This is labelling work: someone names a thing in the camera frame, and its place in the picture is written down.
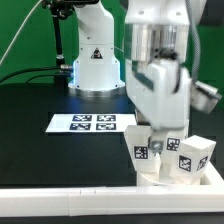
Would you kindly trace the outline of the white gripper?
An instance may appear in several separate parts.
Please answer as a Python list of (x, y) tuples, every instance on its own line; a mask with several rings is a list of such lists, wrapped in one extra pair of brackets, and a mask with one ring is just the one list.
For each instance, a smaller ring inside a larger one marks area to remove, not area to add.
[[(154, 130), (181, 129), (189, 119), (191, 79), (185, 68), (181, 69), (180, 81), (177, 61), (154, 60), (137, 64), (126, 61), (126, 91), (136, 108), (138, 125)], [(149, 149), (161, 153), (164, 146), (163, 133), (153, 131), (148, 139)]]

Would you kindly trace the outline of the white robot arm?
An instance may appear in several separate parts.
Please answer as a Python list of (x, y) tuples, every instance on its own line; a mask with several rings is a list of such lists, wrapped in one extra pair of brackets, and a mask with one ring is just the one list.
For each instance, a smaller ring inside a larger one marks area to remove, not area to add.
[(76, 6), (79, 55), (69, 88), (84, 96), (124, 89), (151, 125), (154, 153), (169, 131), (188, 126), (189, 109), (209, 113), (221, 96), (198, 80), (200, 42), (196, 23), (206, 0), (128, 0), (124, 22), (125, 79), (114, 55), (114, 19), (100, 2)]

